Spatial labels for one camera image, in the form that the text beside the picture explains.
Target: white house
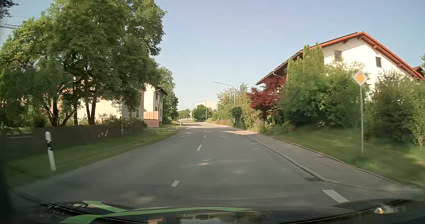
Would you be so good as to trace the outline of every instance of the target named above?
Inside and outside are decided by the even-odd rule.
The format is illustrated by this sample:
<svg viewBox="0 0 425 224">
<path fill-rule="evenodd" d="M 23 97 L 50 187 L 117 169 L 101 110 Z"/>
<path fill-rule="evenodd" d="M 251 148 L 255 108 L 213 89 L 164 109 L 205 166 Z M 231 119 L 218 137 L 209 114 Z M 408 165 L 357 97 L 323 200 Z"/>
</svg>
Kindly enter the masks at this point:
<svg viewBox="0 0 425 224">
<path fill-rule="evenodd" d="M 410 67 L 387 47 L 363 31 L 345 35 L 320 43 L 319 45 L 322 47 L 325 63 L 331 63 L 333 59 L 343 59 L 347 63 L 357 61 L 365 64 L 363 71 L 369 73 L 367 84 L 371 88 L 375 87 L 375 82 L 380 71 L 389 71 L 392 68 L 400 70 L 400 72 L 406 74 L 411 79 L 425 79 L 420 67 Z M 296 60 L 298 57 L 302 58 L 302 56 L 303 50 L 300 50 L 291 58 Z M 288 60 L 264 76 L 256 85 L 263 84 L 264 79 L 271 78 L 274 75 L 285 76 Z"/>
<path fill-rule="evenodd" d="M 95 119 L 104 113 L 115 115 L 117 118 L 138 118 L 145 120 L 148 127 L 158 127 L 162 122 L 162 101 L 167 92 L 160 86 L 146 85 L 146 91 L 141 90 L 141 101 L 136 112 L 129 112 L 125 104 L 101 99 L 96 103 Z M 86 107 L 77 111 L 79 118 L 87 116 Z"/>
</svg>

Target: green stripe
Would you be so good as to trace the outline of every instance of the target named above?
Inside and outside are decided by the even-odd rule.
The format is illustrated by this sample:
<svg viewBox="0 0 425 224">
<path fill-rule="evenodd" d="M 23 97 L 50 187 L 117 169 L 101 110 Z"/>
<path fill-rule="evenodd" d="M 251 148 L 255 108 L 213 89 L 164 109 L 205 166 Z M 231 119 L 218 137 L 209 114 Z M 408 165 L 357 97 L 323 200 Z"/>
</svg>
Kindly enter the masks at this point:
<svg viewBox="0 0 425 224">
<path fill-rule="evenodd" d="M 187 208 L 173 208 L 173 209 L 162 209 L 162 210 L 146 210 L 146 211 L 128 211 L 128 212 L 117 212 L 110 213 L 107 215 L 81 215 L 69 217 L 60 223 L 74 223 L 74 224 L 89 224 L 94 219 L 99 217 L 116 217 L 116 216 L 134 216 L 144 214 L 155 214 L 155 213 L 167 213 L 167 212 L 183 212 L 183 211 L 195 211 L 195 210 L 215 210 L 215 211 L 247 211 L 249 208 L 235 208 L 235 207 L 217 207 L 217 206 L 206 206 L 206 207 L 187 207 Z"/>
<path fill-rule="evenodd" d="M 89 204 L 93 207 L 101 208 L 101 209 L 104 209 L 104 210 L 107 210 L 107 211 L 110 211 L 110 212 L 125 212 L 125 211 L 128 211 L 128 210 L 121 209 L 121 208 L 118 208 L 118 207 L 106 205 L 106 204 L 104 204 L 100 201 L 82 201 L 82 202 Z"/>
<path fill-rule="evenodd" d="M 171 206 L 156 206 L 156 207 L 145 207 L 145 208 L 137 208 L 129 211 L 139 211 L 139 210 L 151 210 L 151 209 L 161 209 L 161 208 L 169 208 Z"/>
<path fill-rule="evenodd" d="M 70 224 L 78 224 L 78 223 L 85 223 L 89 224 L 94 219 L 101 217 L 102 215 L 80 215 L 80 216 L 73 216 L 68 217 L 67 219 L 61 221 L 60 223 L 70 223 Z"/>
</svg>

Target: asphalt road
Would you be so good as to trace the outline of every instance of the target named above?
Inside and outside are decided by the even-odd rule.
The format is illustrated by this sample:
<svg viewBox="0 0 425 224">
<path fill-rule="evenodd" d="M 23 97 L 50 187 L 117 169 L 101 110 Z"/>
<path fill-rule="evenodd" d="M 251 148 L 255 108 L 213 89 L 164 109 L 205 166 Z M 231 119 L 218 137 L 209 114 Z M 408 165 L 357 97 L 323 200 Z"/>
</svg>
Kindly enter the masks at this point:
<svg viewBox="0 0 425 224">
<path fill-rule="evenodd" d="M 393 197 L 317 181 L 232 128 L 186 123 L 154 145 L 107 158 L 18 190 L 55 203 L 150 206 L 323 206 Z"/>
</svg>

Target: black car hood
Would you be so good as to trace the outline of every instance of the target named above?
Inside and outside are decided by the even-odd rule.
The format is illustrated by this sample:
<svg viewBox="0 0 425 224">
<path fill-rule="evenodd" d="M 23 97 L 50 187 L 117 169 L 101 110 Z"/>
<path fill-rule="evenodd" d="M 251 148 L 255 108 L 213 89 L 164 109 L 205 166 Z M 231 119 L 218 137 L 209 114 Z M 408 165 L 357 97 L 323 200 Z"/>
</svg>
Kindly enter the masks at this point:
<svg viewBox="0 0 425 224">
<path fill-rule="evenodd" d="M 396 206 L 399 213 L 377 214 L 380 206 Z M 423 215 L 425 202 L 407 199 L 367 199 L 329 207 L 147 207 L 134 208 L 100 201 L 42 204 L 19 210 L 31 223 L 398 223 Z"/>
</svg>

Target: windshield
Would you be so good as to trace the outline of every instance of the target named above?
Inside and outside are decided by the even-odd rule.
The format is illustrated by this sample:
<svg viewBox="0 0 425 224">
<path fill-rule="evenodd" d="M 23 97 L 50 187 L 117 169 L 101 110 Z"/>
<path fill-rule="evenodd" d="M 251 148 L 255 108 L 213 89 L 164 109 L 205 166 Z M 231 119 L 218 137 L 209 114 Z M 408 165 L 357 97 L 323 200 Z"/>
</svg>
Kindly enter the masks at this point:
<svg viewBox="0 0 425 224">
<path fill-rule="evenodd" d="M 425 185 L 420 1 L 0 0 L 5 211 L 407 212 L 388 203 Z"/>
</svg>

